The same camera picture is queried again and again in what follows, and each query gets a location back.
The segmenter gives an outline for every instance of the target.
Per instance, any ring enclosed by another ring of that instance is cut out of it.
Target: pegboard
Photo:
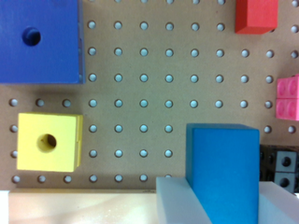
[[[85,0],[83,10],[86,84],[0,86],[1,189],[155,189],[156,176],[184,176],[189,122],[242,123],[262,144],[299,144],[298,123],[275,118],[277,78],[299,71],[297,1],[279,1],[278,28],[265,35],[235,34],[235,0]],[[74,173],[16,170],[12,125],[31,111],[84,116]]]

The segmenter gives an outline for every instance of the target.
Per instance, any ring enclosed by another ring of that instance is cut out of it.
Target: pegboard hole
[[[216,82],[218,83],[222,83],[223,80],[224,80],[224,77],[222,75],[217,75],[216,78],[215,78]]]
[[[190,77],[190,81],[191,81],[192,83],[196,83],[196,82],[198,81],[198,76],[197,76],[197,75],[192,75],[192,76]]]
[[[200,28],[199,24],[197,22],[194,22],[192,25],[191,25],[191,29],[193,31],[198,31]]]
[[[114,177],[114,179],[115,179],[116,182],[120,183],[120,182],[122,182],[122,175],[116,175]]]
[[[148,180],[148,176],[147,175],[141,175],[139,177],[139,179],[140,179],[141,182],[146,182]]]
[[[164,153],[164,155],[165,155],[167,158],[172,157],[172,155],[173,155],[172,150],[169,150],[169,149],[168,149],[168,150]]]
[[[116,133],[121,133],[122,132],[122,126],[120,124],[118,124],[114,127],[114,130],[115,130]]]
[[[267,109],[270,109],[270,108],[272,108],[273,104],[272,104],[271,101],[266,101],[266,102],[264,103],[264,106],[265,106]]]
[[[116,107],[122,107],[122,100],[118,99],[114,102],[114,106]]]
[[[284,167],[288,167],[290,166],[292,163],[292,160],[290,159],[290,157],[284,157],[282,160],[281,160],[281,164],[284,166]]]
[[[148,156],[148,151],[146,149],[142,149],[140,152],[139,152],[139,155],[142,157],[142,158],[146,158]]]
[[[217,24],[217,30],[224,31],[225,30],[225,25],[223,23],[218,23]]]
[[[39,106],[39,107],[42,107],[44,106],[45,102],[42,100],[42,99],[37,99],[36,100],[36,105]]]
[[[28,27],[22,33],[21,38],[27,46],[32,47],[36,46],[39,43],[41,39],[41,34],[36,28]]]
[[[63,106],[64,107],[70,107],[71,106],[70,100],[67,100],[67,99],[63,100]]]
[[[247,49],[243,49],[243,50],[242,50],[242,57],[243,57],[243,58],[248,58],[249,55],[250,55],[249,50],[247,50]]]
[[[242,82],[242,83],[248,83],[248,82],[249,82],[249,77],[246,76],[246,75],[242,76],[242,77],[241,77],[241,82]]]
[[[10,156],[13,158],[13,159],[16,159],[18,157],[18,151],[12,151],[10,153]]]
[[[216,101],[215,106],[217,108],[222,108],[223,107],[223,102],[222,101]]]
[[[274,51],[273,50],[268,50],[266,53],[265,53],[265,56],[267,56],[267,58],[273,58],[274,57]]]
[[[142,82],[146,82],[146,81],[148,81],[148,80],[149,80],[148,75],[146,75],[146,74],[142,74],[142,75],[140,76],[140,81],[142,81]]]
[[[18,131],[18,127],[16,125],[11,125],[9,129],[12,133],[16,133]]]
[[[17,106],[18,105],[18,100],[17,99],[10,99],[9,100],[9,104],[11,106]]]
[[[282,178],[279,184],[282,188],[287,188],[290,185],[290,180],[288,178]]]
[[[224,5],[225,4],[225,0],[217,0],[219,5]]]
[[[97,131],[97,127],[93,124],[93,125],[91,125],[90,126],[90,132],[91,133],[96,133],[96,131]]]
[[[217,57],[219,57],[219,58],[223,57],[223,56],[224,56],[224,50],[223,50],[223,49],[218,49],[218,50],[216,51],[216,55],[217,55]]]
[[[89,49],[88,49],[88,53],[89,53],[91,56],[93,56],[93,55],[96,54],[96,49],[95,49],[95,48],[89,48]]]
[[[95,28],[95,21],[89,21],[88,27],[93,30]]]
[[[122,157],[122,151],[121,150],[116,150],[114,155],[115,155],[115,157],[120,158],[120,157]]]
[[[116,48],[116,49],[114,49],[114,54],[115,54],[116,56],[121,56],[121,55],[122,55],[122,49],[120,49],[120,48]]]
[[[142,21],[142,22],[140,23],[140,28],[141,28],[141,30],[148,30],[149,25],[148,25],[147,22]]]
[[[240,106],[241,106],[242,108],[246,108],[246,107],[249,106],[249,103],[248,103],[247,101],[241,101]]]
[[[148,54],[149,54],[149,51],[147,49],[141,49],[140,50],[140,55],[142,57],[146,57],[146,56],[148,56]]]
[[[43,184],[46,182],[46,177],[44,175],[39,175],[38,178],[37,178],[37,181],[40,183],[40,184]]]
[[[115,80],[116,82],[121,82],[121,81],[122,81],[122,75],[121,75],[121,74],[117,74],[117,75],[115,75],[115,76],[114,76],[114,80]]]
[[[288,129],[289,133],[295,133],[296,132],[296,128],[294,126],[290,126]]]
[[[92,99],[90,100],[90,102],[88,103],[90,107],[96,107],[97,106],[97,101]]]
[[[173,128],[172,128],[171,125],[166,125],[166,126],[165,126],[165,132],[166,132],[166,133],[171,133],[172,131],[173,131]]]
[[[294,34],[297,34],[299,32],[299,26],[298,25],[292,26],[291,31]]]
[[[171,50],[171,49],[167,49],[165,54],[166,54],[167,57],[172,57],[174,55],[174,51]]]
[[[293,0],[293,1],[292,1],[292,5],[293,5],[294,7],[299,7],[299,1],[298,1],[298,0]]]
[[[95,82],[95,81],[96,81],[96,74],[90,74],[90,76],[89,76],[89,80],[90,80],[91,82]]]
[[[145,124],[142,124],[139,129],[140,129],[140,132],[145,133],[148,131],[148,126]]]
[[[172,31],[175,28],[175,25],[172,22],[168,22],[166,24],[165,28],[166,28],[167,31]]]
[[[21,181],[21,179],[18,175],[14,175],[14,176],[12,176],[11,181],[14,184],[18,184]]]
[[[271,128],[271,126],[265,126],[264,129],[263,129],[263,131],[265,133],[271,133],[272,132],[272,128]]]
[[[90,151],[90,157],[91,157],[91,158],[95,158],[96,156],[97,156],[97,151],[94,150],[94,149],[91,150],[91,151]]]
[[[96,175],[91,175],[91,176],[90,176],[90,181],[91,181],[92,183],[95,183],[95,182],[97,181],[97,176],[96,176]]]
[[[192,100],[192,101],[190,102],[190,107],[191,107],[191,108],[196,108],[197,106],[198,106],[197,101]]]
[[[65,182],[66,184],[69,184],[71,181],[72,181],[72,176],[70,176],[70,175],[66,175],[66,176],[64,177],[64,182]]]
[[[165,81],[168,82],[168,83],[172,82],[173,80],[174,80],[174,77],[171,76],[171,75],[167,75],[167,76],[165,77]]]
[[[294,58],[294,59],[298,58],[298,51],[297,50],[292,51],[291,57]]]
[[[193,49],[191,51],[191,56],[193,56],[193,58],[196,58],[199,55],[199,51],[198,49]]]
[[[37,145],[40,150],[44,152],[49,152],[56,148],[57,140],[52,134],[46,133],[46,134],[42,134],[37,139]]]
[[[120,21],[114,22],[114,28],[120,30],[122,28],[122,23]]]
[[[270,83],[273,82],[273,77],[268,76],[268,77],[265,78],[265,81],[266,81],[266,83],[270,84]]]
[[[167,108],[171,108],[173,105],[174,105],[174,103],[172,101],[170,101],[170,100],[168,100],[168,101],[165,102],[165,106]]]
[[[149,102],[147,100],[141,100],[139,104],[141,107],[147,107]]]

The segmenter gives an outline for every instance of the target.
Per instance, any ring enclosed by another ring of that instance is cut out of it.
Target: blue block
[[[0,83],[85,80],[82,0],[0,1]]]
[[[240,124],[187,124],[186,178],[213,224],[257,224],[260,133]]]

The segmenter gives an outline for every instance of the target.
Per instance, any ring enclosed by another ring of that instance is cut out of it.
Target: white surface
[[[273,182],[260,182],[259,224],[299,223],[299,200]]]
[[[156,188],[160,224],[211,223],[184,177],[157,177]]]
[[[0,223],[8,223],[8,190],[0,190]]]

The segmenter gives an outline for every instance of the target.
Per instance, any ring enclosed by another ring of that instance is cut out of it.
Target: toy block
[[[299,76],[278,79],[278,99],[299,98]]]
[[[74,172],[80,165],[83,116],[20,113],[18,170]]]
[[[186,178],[213,224],[257,223],[259,168],[259,130],[187,124]]]
[[[156,190],[160,224],[211,224],[186,178],[157,177]]]
[[[289,193],[294,193],[295,185],[296,185],[296,174],[276,172],[274,183],[281,186]]]
[[[277,119],[299,120],[299,99],[277,99]]]
[[[235,32],[262,35],[278,27],[278,0],[236,0]]]
[[[299,200],[272,182],[260,182],[259,223],[299,223]]]
[[[82,0],[0,1],[0,83],[85,80]]]

